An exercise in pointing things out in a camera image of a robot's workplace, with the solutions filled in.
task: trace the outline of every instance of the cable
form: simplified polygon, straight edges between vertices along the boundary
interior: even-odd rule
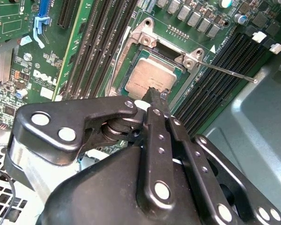
[[[5,219],[6,216],[9,214],[11,208],[13,207],[13,205],[14,205],[14,203],[15,203],[15,185],[14,185],[14,183],[12,182],[12,180],[10,179],[10,177],[9,177],[7,174],[5,174],[5,173],[2,172],[2,171],[0,171],[0,173],[1,173],[2,176],[4,176],[4,177],[8,180],[8,182],[9,182],[9,184],[10,184],[10,187],[11,187],[11,193],[13,194],[13,197],[12,197],[12,199],[11,199],[11,202],[10,202],[10,204],[9,204],[9,207],[8,207],[8,209],[6,210],[6,212],[4,213],[4,215],[3,215],[2,218],[1,218],[0,225],[2,225],[4,219]]]

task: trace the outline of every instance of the clamp jaw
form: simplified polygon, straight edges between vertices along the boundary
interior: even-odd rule
[[[281,225],[279,210],[206,137],[190,140],[167,93],[18,110],[7,153],[45,203],[38,224]],[[128,147],[73,171],[79,154],[118,140]]]

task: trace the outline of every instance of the silver rivet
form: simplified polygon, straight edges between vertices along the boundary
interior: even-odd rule
[[[180,121],[177,120],[177,119],[174,119],[174,123],[175,123],[176,125],[178,125],[178,126],[181,124]]]
[[[165,152],[165,150],[164,150],[163,148],[159,148],[158,152],[159,152],[160,154],[163,154],[163,153]]]
[[[232,221],[232,215],[226,206],[224,206],[223,204],[219,204],[217,206],[217,209],[224,220],[226,220],[227,222]]]
[[[32,115],[31,121],[37,125],[45,126],[50,122],[50,118],[42,113],[36,113]]]
[[[270,220],[270,216],[269,214],[265,211],[264,208],[261,208],[261,207],[258,207],[258,211],[259,211],[259,214],[262,216],[263,219],[265,220]]]
[[[158,109],[153,109],[153,112],[155,112],[156,115],[160,116],[160,111]]]
[[[273,216],[276,220],[281,221],[281,217],[280,217],[279,213],[278,213],[276,210],[271,209],[271,214],[272,214],[272,216]]]
[[[75,138],[76,138],[75,131],[73,129],[67,128],[67,127],[60,129],[58,132],[58,135],[62,140],[67,141],[67,142],[71,142],[71,141],[75,140]]]
[[[129,108],[133,108],[132,101],[129,101],[129,100],[125,101],[125,105],[128,106]]]
[[[205,173],[207,173],[208,172],[208,169],[206,168],[206,167],[202,167],[202,170],[203,170],[203,172],[205,172]]]
[[[163,135],[159,135],[159,140],[164,141],[164,136]]]
[[[157,182],[154,189],[158,197],[160,197],[161,199],[165,200],[170,197],[170,190],[164,183]]]
[[[207,144],[207,141],[204,137],[199,137],[199,139],[203,144]]]

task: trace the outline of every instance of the capacitor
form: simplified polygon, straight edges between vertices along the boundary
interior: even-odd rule
[[[23,59],[27,62],[32,61],[32,55],[30,53],[25,53]]]
[[[19,90],[15,94],[16,98],[18,99],[23,99],[27,95],[28,95],[28,91],[26,89]]]
[[[234,16],[234,22],[240,24],[240,25],[244,25],[244,23],[247,21],[247,17],[245,15],[241,15],[240,13],[237,13]]]
[[[232,0],[219,0],[219,6],[221,8],[228,8],[232,5]]]

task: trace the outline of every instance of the dimm slot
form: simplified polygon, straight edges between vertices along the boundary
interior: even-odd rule
[[[78,98],[78,95],[81,91],[81,85],[84,83],[85,76],[89,76],[89,73],[87,73],[87,70],[89,69],[89,66],[92,62],[92,60],[96,57],[96,52],[98,50],[98,45],[102,42],[103,36],[106,35],[106,32],[108,32],[108,29],[105,29],[108,19],[108,12],[111,9],[113,1],[105,1],[105,5],[102,7],[103,11],[100,13],[99,18],[99,25],[95,30],[93,30],[91,34],[90,41],[87,44],[87,50],[84,54],[83,59],[79,63],[81,65],[81,69],[79,71],[78,80],[76,82],[76,85],[74,89],[71,91],[72,98],[76,99]]]
[[[125,32],[128,24],[129,24],[129,20],[130,20],[132,14],[133,14],[133,10],[135,9],[136,5],[137,5],[137,1],[133,1],[133,4],[130,5],[130,7],[127,10],[129,15],[127,15],[125,17],[125,20],[123,21],[123,23],[122,23],[123,25],[122,25],[122,27],[120,29],[120,32],[119,32],[120,35],[117,37],[117,40],[115,41],[115,44],[112,45],[112,49],[110,49],[110,52],[107,54],[109,57],[107,59],[107,62],[104,63],[104,68],[103,68],[103,71],[102,71],[102,75],[100,76],[98,82],[96,82],[96,87],[93,88],[91,90],[91,92],[90,92],[89,96],[92,97],[92,98],[96,96],[96,94],[98,93],[98,91],[102,87],[102,82],[103,82],[105,76],[107,75],[108,68],[109,68],[109,66],[111,64],[111,61],[113,59],[114,54],[116,53],[116,51],[118,49],[118,45],[120,44],[120,42],[121,42],[121,40],[123,38],[124,32]]]
[[[95,97],[95,94],[97,94],[98,89],[101,86],[101,83],[105,77],[105,73],[100,74],[99,80],[96,82],[96,87],[94,87],[93,89],[90,89],[90,87],[96,77],[99,67],[101,65],[104,65],[105,67],[109,66],[107,61],[111,57],[111,53],[114,52],[114,49],[118,48],[120,40],[124,34],[124,31],[129,23],[132,13],[133,13],[133,9],[136,7],[136,5],[137,5],[137,1],[127,1],[127,2],[123,1],[121,3],[120,11],[122,13],[121,14],[117,13],[117,18],[115,19],[115,22],[113,23],[111,30],[118,30],[118,25],[120,23],[121,23],[121,27],[115,37],[113,37],[112,33],[109,34],[109,37],[108,37],[107,41],[105,42],[105,46],[102,48],[102,51],[100,53],[99,61],[98,61],[98,63],[95,64],[93,71],[90,73],[91,80],[83,93],[84,98]]]
[[[77,74],[78,74],[77,70],[79,69],[80,62],[81,62],[81,60],[82,60],[82,58],[85,54],[86,45],[89,45],[89,39],[93,38],[92,37],[92,33],[93,33],[92,31],[100,25],[100,20],[97,18],[98,15],[102,15],[101,11],[98,12],[99,2],[100,2],[100,0],[95,1],[94,5],[93,5],[92,12],[89,14],[86,32],[83,35],[83,38],[82,38],[82,41],[81,41],[81,46],[80,46],[79,51],[77,53],[75,63],[73,65],[72,69],[71,69],[69,80],[68,80],[67,85],[65,87],[67,98],[71,97],[71,94],[74,91],[73,89],[75,89],[75,87],[77,85],[76,84],[77,82],[75,81],[75,79],[77,78]]]
[[[84,63],[84,69],[82,71],[82,74],[84,74],[84,75],[87,74],[88,78],[86,81],[84,79],[81,80],[79,87],[81,87],[82,83],[85,85],[84,85],[84,87],[81,87],[80,93],[76,92],[74,94],[76,98],[81,98],[81,97],[86,98],[85,92],[88,91],[88,88],[93,79],[92,71],[94,71],[94,68],[96,67],[96,65],[98,63],[100,63],[99,58],[100,58],[100,55],[104,53],[104,50],[105,50],[104,46],[107,46],[109,43],[109,40],[107,38],[114,33],[113,31],[115,30],[115,28],[113,26],[116,23],[115,19],[116,19],[117,15],[119,14],[118,12],[121,11],[121,9],[122,9],[121,2],[123,4],[123,1],[116,2],[116,5],[113,9],[109,23],[107,23],[108,14],[106,14],[104,17],[105,23],[102,26],[102,28],[99,30],[99,32],[97,33],[97,40],[99,40],[99,41],[97,42],[96,47],[94,47],[94,46],[90,47],[90,52],[88,53],[88,60],[86,63]]]
[[[265,48],[246,35],[235,34],[213,64],[247,74],[265,52]],[[206,69],[197,87],[175,113],[192,136],[230,96],[241,79]]]

